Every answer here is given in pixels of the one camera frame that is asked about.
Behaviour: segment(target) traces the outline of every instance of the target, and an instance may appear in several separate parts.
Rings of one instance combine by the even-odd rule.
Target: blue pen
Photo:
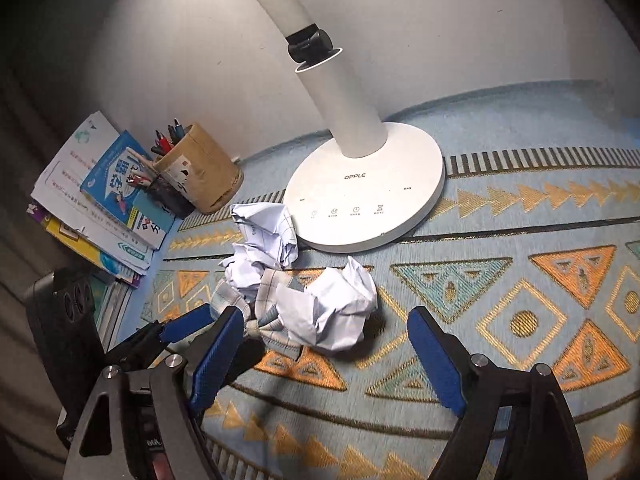
[[[178,119],[174,119],[174,123],[175,123],[175,134],[178,136],[179,139],[183,138],[184,128],[180,124],[180,121]]]

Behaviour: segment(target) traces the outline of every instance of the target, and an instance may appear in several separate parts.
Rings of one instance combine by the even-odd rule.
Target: gold circle
[[[629,314],[635,314],[640,306],[640,296],[634,290],[630,290],[625,296],[625,308]]]
[[[521,310],[513,315],[509,328],[516,337],[529,337],[538,328],[538,318],[530,310]]]

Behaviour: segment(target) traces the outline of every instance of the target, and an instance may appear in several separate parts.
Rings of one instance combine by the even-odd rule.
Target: curtain
[[[62,478],[66,449],[55,434],[60,402],[38,357],[22,298],[33,282],[80,259],[31,220],[26,208],[33,184],[64,140],[45,124],[14,74],[1,74],[0,428],[34,479]]]

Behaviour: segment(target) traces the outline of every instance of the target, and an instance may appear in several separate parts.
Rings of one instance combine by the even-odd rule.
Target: white lamp base
[[[420,128],[384,123],[382,148],[348,158],[331,139],[297,168],[284,193],[296,234],[313,248],[355,253],[405,234],[435,206],[442,154]]]

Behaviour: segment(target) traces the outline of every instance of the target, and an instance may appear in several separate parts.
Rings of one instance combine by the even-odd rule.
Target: pen holder
[[[222,208],[244,179],[240,168],[198,123],[185,128],[185,136],[154,169],[203,214]]]
[[[161,203],[178,218],[186,218],[195,206],[189,202],[174,186],[159,174],[146,188],[149,198]]]

